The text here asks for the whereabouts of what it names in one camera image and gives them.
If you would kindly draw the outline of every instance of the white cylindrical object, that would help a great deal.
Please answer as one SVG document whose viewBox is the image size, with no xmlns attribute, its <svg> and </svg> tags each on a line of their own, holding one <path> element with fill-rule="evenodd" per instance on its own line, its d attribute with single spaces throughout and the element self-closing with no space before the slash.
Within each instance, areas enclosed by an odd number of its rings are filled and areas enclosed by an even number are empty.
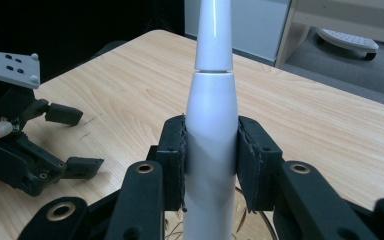
<svg viewBox="0 0 384 240">
<path fill-rule="evenodd" d="M 195 69 L 233 69 L 230 0 L 202 0 Z"/>
<path fill-rule="evenodd" d="M 238 131 L 233 73 L 194 73 L 186 130 L 184 239 L 231 239 Z"/>
</svg>

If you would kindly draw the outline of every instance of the white wall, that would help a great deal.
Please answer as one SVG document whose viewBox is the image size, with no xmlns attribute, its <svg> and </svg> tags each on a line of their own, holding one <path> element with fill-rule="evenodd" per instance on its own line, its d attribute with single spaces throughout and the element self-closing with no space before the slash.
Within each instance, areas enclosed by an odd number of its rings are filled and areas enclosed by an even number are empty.
<svg viewBox="0 0 384 240">
<path fill-rule="evenodd" d="M 233 48 L 275 62 L 290 0 L 231 0 Z M 185 0 L 185 33 L 197 36 L 200 0 Z"/>
</svg>

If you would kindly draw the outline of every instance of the wooden table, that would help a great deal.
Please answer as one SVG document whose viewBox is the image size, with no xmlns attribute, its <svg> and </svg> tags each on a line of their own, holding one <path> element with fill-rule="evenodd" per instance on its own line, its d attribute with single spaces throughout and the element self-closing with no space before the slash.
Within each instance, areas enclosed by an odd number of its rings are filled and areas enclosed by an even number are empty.
<svg viewBox="0 0 384 240">
<path fill-rule="evenodd" d="M 127 167 L 158 144 L 164 121 L 185 113 L 195 42 L 147 33 L 36 91 L 81 109 L 78 126 L 28 122 L 30 140 L 60 159 L 104 158 L 91 180 L 61 180 L 38 197 L 0 184 L 0 239 L 16 239 L 44 204 L 89 204 L 118 190 Z M 384 105 L 234 56 L 239 113 L 257 120 L 286 160 L 314 165 L 345 199 L 372 208 L 384 197 Z"/>
</svg>

